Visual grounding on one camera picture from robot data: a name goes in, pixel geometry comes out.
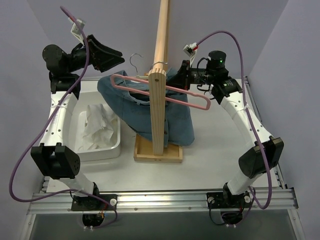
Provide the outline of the beige hanger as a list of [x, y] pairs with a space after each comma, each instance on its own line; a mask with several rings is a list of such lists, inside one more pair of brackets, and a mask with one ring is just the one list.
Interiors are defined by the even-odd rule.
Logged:
[[[157, 61], [155, 63], [153, 63], [150, 67], [150, 71], [155, 67], [155, 65], [158, 65], [158, 64], [161, 64], [162, 66], [167, 66], [168, 63], [167, 62], [163, 62], [163, 61]], [[141, 80], [147, 80], [148, 77], [149, 77], [149, 74], [146, 73], [144, 75], [138, 75], [138, 72], [137, 72], [137, 75], [135, 76], [137, 79], [141, 79]]]

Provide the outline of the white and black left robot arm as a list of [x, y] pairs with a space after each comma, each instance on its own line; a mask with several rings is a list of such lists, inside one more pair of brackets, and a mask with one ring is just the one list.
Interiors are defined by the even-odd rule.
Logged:
[[61, 181], [74, 190], [75, 196], [83, 197], [88, 209], [95, 210], [101, 203], [99, 189], [80, 171], [80, 157], [68, 146], [73, 110], [81, 91], [75, 72], [92, 65], [103, 73], [125, 60], [120, 51], [103, 45], [92, 34], [86, 40], [88, 45], [80, 43], [71, 53], [55, 44], [43, 49], [50, 80], [50, 116], [39, 146], [33, 146], [30, 155], [43, 176]]

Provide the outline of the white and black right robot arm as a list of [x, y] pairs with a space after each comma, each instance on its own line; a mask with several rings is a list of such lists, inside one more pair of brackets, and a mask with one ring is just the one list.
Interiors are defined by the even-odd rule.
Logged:
[[279, 163], [284, 142], [263, 127], [247, 103], [244, 84], [229, 75], [225, 67], [226, 57], [223, 51], [211, 51], [204, 59], [205, 68], [192, 67], [190, 60], [183, 60], [168, 86], [189, 90], [191, 85], [207, 85], [208, 92], [241, 133], [248, 149], [238, 159], [239, 171], [223, 186], [222, 193], [223, 203], [232, 207], [247, 191], [253, 190], [252, 185], [259, 177], [266, 175], [268, 187], [272, 187], [271, 169]]

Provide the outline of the pink hanger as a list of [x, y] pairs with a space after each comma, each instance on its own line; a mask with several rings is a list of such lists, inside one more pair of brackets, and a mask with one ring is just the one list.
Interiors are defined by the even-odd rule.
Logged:
[[[121, 86], [115, 83], [115, 79], [116, 78], [121, 78], [123, 80], [130, 80], [130, 81], [136, 81], [139, 83], [143, 83], [148, 85], [149, 87], [149, 91], [143, 91], [143, 90], [139, 90], [137, 88], [130, 88], [127, 86]], [[156, 68], [154, 66], [154, 68], [152, 70], [149, 71], [148, 74], [148, 80], [144, 80], [144, 79], [138, 79], [135, 77], [131, 77], [131, 76], [124, 76], [124, 75], [120, 75], [120, 74], [112, 74], [110, 77], [110, 82], [111, 85], [116, 88], [116, 89], [120, 89], [120, 90], [124, 90], [127, 92], [133, 92], [133, 93], [137, 93], [137, 94], [141, 94], [141, 95], [145, 95], [145, 96], [149, 96], [149, 100], [150, 103], [155, 100], [155, 102], [157, 104], [164, 104], [165, 101], [167, 102], [172, 102], [175, 104], [179, 104], [179, 105], [183, 105], [183, 106], [187, 106], [190, 108], [195, 108], [195, 109], [199, 109], [199, 110], [204, 110], [207, 111], [210, 109], [211, 107], [211, 100], [204, 96], [204, 95], [200, 95], [198, 93], [194, 93], [194, 92], [190, 92], [188, 90], [183, 90], [183, 89], [179, 89], [179, 88], [175, 88], [175, 87], [171, 87], [166, 85], [166, 72], [164, 71], [163, 67], [161, 66], [160, 68]], [[193, 103], [189, 103], [186, 101], [180, 101], [177, 99], [173, 99], [173, 98], [169, 98], [166, 97], [166, 90], [170, 90], [170, 91], [174, 91], [177, 93], [182, 93], [182, 94], [186, 94], [186, 95], [190, 95], [196, 98], [201, 98], [203, 100], [205, 100], [206, 105], [205, 106], [201, 106], [201, 105], [197, 105], [197, 104], [193, 104]]]

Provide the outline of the white pleated skirt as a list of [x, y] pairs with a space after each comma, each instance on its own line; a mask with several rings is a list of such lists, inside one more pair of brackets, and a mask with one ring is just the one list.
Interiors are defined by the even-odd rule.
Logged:
[[112, 147], [116, 141], [113, 139], [117, 135], [116, 126], [117, 116], [108, 105], [89, 104], [86, 108], [81, 149], [87, 151]]

